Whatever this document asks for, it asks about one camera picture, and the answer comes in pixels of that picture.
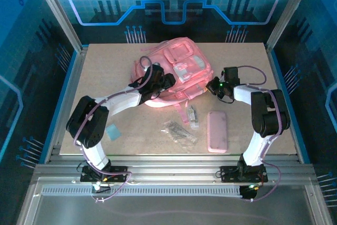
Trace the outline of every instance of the metal grating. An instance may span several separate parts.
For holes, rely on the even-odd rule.
[[[109,195],[120,186],[112,186],[110,191],[102,193]],[[90,195],[91,185],[48,185],[42,189],[43,195]],[[120,196],[217,196],[240,198],[240,187],[236,185],[224,186],[170,186],[170,185],[126,185],[118,193]]]
[[[44,185],[42,195],[90,195],[92,185]]]

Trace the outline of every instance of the black mounting plate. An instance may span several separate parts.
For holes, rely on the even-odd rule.
[[[266,174],[266,168],[263,167],[262,171],[256,170],[257,168],[251,167],[250,171],[244,174],[244,177],[240,176],[240,172],[237,166],[221,166],[220,175],[222,183],[259,183],[262,181],[262,173],[265,172],[263,176],[263,182],[268,182],[268,176]]]
[[[110,166],[111,173],[119,173],[127,171],[126,166]],[[97,178],[103,180],[104,178],[108,178],[105,182],[125,182],[127,174],[116,175],[116,176],[106,176],[106,175],[99,175],[89,166],[82,167],[82,174],[80,178],[80,182],[97,182]]]

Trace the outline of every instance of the pink phone case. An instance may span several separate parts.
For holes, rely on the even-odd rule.
[[[226,113],[223,111],[210,111],[207,115],[207,144],[209,152],[226,153],[227,124]]]

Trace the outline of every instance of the wooden platform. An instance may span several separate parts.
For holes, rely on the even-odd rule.
[[[144,52],[141,48],[151,44],[90,44],[80,82],[77,87],[72,112],[79,99],[106,96],[125,88],[130,82],[130,72],[134,60]],[[275,89],[276,84],[262,43],[198,43],[209,59],[214,75],[220,75],[225,66],[253,65],[267,75],[263,87]],[[263,76],[251,69],[240,69],[242,83],[262,82]],[[224,104],[207,92],[189,102],[195,106],[200,120],[200,128],[192,130],[183,122],[173,106],[155,109],[146,105],[127,109],[113,116],[107,126],[115,124],[122,136],[111,141],[105,133],[102,139],[106,154],[209,154],[207,150],[207,114],[210,110],[227,113],[227,134],[229,149],[227,154],[240,154],[251,140],[253,128],[251,109],[242,102]],[[165,122],[173,120],[197,137],[196,145],[189,151],[173,142],[162,132]],[[61,147],[61,154],[79,154],[68,132]],[[269,154],[295,154],[290,130],[287,130],[272,145]]]

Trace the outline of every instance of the blue sticky note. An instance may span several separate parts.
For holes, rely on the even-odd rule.
[[[112,125],[106,127],[105,131],[106,131],[107,135],[110,137],[111,141],[116,140],[118,137],[120,137],[122,135],[115,124],[112,124]]]

